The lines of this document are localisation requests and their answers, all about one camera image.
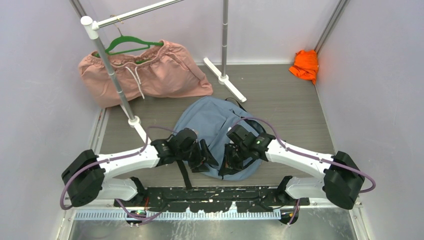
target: drawstring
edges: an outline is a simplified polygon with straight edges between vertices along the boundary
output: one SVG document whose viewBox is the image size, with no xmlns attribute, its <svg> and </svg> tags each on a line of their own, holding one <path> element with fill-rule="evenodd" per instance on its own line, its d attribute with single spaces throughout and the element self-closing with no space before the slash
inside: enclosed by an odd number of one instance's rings
<svg viewBox="0 0 424 240">
<path fill-rule="evenodd" d="M 131 69 L 129 67 L 126 66 L 125 68 L 131 73 L 132 77 L 134 78 L 135 82 L 137 83 L 138 90 L 140 91 L 141 96 L 143 97 L 143 99 L 145 99 L 145 95 L 142 92 L 142 86 L 141 86 L 142 81 L 140 80 L 139 73 L 137 72 L 138 66 L 135 67 L 135 74 L 137 75 L 137 77 L 136 77 L 136 75 L 134 75 L 133 71 L 131 71 Z"/>
</svg>

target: orange fabric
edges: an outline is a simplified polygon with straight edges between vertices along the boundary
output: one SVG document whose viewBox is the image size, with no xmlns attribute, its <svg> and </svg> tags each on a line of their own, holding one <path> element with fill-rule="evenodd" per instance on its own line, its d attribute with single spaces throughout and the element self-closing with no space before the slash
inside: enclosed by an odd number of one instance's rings
<svg viewBox="0 0 424 240">
<path fill-rule="evenodd" d="M 318 73 L 317 53 L 314 50 L 302 50 L 296 53 L 294 65 L 288 70 L 300 79 L 311 80 L 315 85 Z"/>
</svg>

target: gold hook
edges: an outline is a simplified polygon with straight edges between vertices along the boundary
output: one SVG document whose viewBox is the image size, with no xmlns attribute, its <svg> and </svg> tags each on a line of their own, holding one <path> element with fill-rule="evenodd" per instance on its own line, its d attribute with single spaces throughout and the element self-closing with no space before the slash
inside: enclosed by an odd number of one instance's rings
<svg viewBox="0 0 424 240">
<path fill-rule="evenodd" d="M 124 21 L 122 21 L 121 19 L 119 19 L 116 15 L 110 15 L 110 16 L 111 17 L 115 17 L 121 24 L 124 24 Z M 122 32 L 119 29 L 119 27 L 115 23 L 113 25 L 118 29 L 119 34 L 122 36 Z"/>
</svg>

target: purple cable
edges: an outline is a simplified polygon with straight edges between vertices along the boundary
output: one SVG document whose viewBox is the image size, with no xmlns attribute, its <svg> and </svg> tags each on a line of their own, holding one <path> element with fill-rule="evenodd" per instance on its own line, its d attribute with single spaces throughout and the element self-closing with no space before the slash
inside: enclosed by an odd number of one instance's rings
<svg viewBox="0 0 424 240">
<path fill-rule="evenodd" d="M 296 214 L 298 213 L 299 205 L 301 203 L 301 200 L 298 199 L 296 202 L 296 205 L 294 206 L 293 216 L 291 216 L 290 221 L 288 221 L 287 225 L 290 227 L 290 224 L 292 224 L 293 219 L 295 219 Z"/>
<path fill-rule="evenodd" d="M 174 130 L 169 129 L 169 128 L 166 128 L 166 127 L 162 127 L 162 126 L 149 126 L 149 127 L 147 128 L 147 131 L 146 131 L 146 142 L 145 142 L 144 146 L 143 146 L 143 147 L 142 147 L 139 151 L 136 151 L 136 152 L 134 152 L 134 153 L 130 153 L 130 154 L 125 155 L 125 156 L 113 157 L 113 158 L 111 158 L 111 159 L 105 159 L 105 160 L 96 161 L 96 162 L 90 163 L 90 164 L 88 164 L 87 166 L 85 166 L 85 167 L 81 168 L 81 169 L 80 169 L 80 170 L 78 170 L 78 171 L 77 171 L 74 175 L 72 175 L 72 176 L 69 178 L 69 180 L 67 181 L 67 183 L 65 184 L 65 187 L 63 188 L 63 191 L 62 191 L 62 193 L 61 193 L 61 195 L 60 195 L 60 202 L 59 202 L 60 207 L 61 207 L 63 210 L 69 210 L 69 209 L 71 209 L 71 208 L 72 208 L 72 205 L 65 206 L 65 204 L 64 204 L 65 195 L 66 195 L 66 193 L 67 193 L 67 191 L 68 191 L 68 189 L 69 189 L 69 186 L 72 184 L 72 182 L 73 182 L 73 181 L 74 181 L 74 180 L 75 180 L 75 179 L 76 179 L 76 178 L 77 178 L 77 177 L 78 177 L 81 173 L 83 173 L 85 170 L 87 170 L 87 169 L 89 169 L 89 168 L 92 168 L 92 167 L 94 167 L 94 166 L 97 166 L 97 165 L 103 164 L 103 163 L 107 163 L 107 162 L 112 162 L 112 161 L 116 161 L 116 160 L 121 160 L 121 159 L 129 158 L 129 157 L 132 157 L 132 156 L 135 156 L 135 155 L 138 155 L 138 154 L 141 154 L 142 152 L 144 152 L 144 150 L 146 150 L 146 148 L 147 148 L 147 146 L 148 146 L 148 144 L 149 144 L 149 134 L 148 134 L 149 129 L 163 129 L 163 130 L 168 130 L 168 131 L 170 131 L 170 132 L 176 133 Z"/>
<path fill-rule="evenodd" d="M 278 135 L 278 133 L 277 133 L 276 129 L 275 129 L 275 128 L 274 128 L 274 127 L 273 127 L 273 126 L 272 126 L 269 122 L 267 122 L 267 121 L 265 121 L 265 120 L 263 120 L 263 119 L 260 119 L 260 118 L 257 118 L 257 117 L 243 117 L 243 118 L 241 118 L 240 120 L 238 120 L 237 122 L 235 122 L 235 123 L 231 126 L 231 128 L 233 128 L 234 126 L 236 126 L 239 122 L 241 122 L 241 121 L 243 121 L 243 120 L 247 120 L 247 119 L 261 121 L 261 122 L 263 122 L 264 124 L 268 125 L 268 126 L 271 128 L 271 130 L 274 132 L 274 135 L 275 135 L 275 137 L 276 137 L 277 142 L 278 142 L 278 143 L 279 143 L 279 144 L 280 144 L 280 145 L 281 145 L 281 146 L 282 146 L 285 150 L 287 150 L 287 151 L 289 151 L 289 152 L 292 152 L 292 153 L 297 154 L 297 155 L 299 155 L 299 156 L 303 156 L 303 157 L 310 158 L 310 159 L 313 159 L 313 160 L 321 161 L 321 162 L 326 163 L 326 164 L 331 164 L 331 165 L 337 166 L 337 167 L 339 167 L 339 168 L 349 170 L 349 171 L 351 171 L 351 172 L 353 172 L 353 173 L 356 173 L 356 174 L 358 174 L 358 175 L 364 176 L 365 178 L 367 178 L 367 179 L 371 182 L 372 186 L 371 186 L 371 187 L 369 187 L 369 188 L 367 188 L 367 189 L 364 189 L 364 190 L 359 191 L 359 193 L 360 193 L 360 194 L 368 193 L 368 192 L 370 192 L 370 191 L 372 191 L 372 190 L 374 190 L 374 189 L 376 188 L 376 181 L 375 181 L 375 180 L 374 180 L 371 176 L 369 176 L 368 174 L 366 174 L 366 173 L 364 173 L 364 172 L 362 172 L 362 171 L 360 171 L 360 170 L 358 170 L 358 169 L 355 169 L 355 168 L 350 167 L 350 166 L 343 165 L 343 164 L 338 163 L 338 162 L 330 161 L 330 160 L 327 160 L 327 159 L 320 159 L 320 158 L 319 158 L 319 157 L 317 157 L 317 156 L 309 155 L 309 154 L 307 154 L 307 153 L 300 152 L 300 151 L 296 151 L 296 150 L 294 150 L 294 149 L 291 149 L 290 147 L 287 147 L 287 146 L 283 143 L 283 141 L 281 141 L 281 138 L 280 138 L 280 136 Z"/>
</svg>

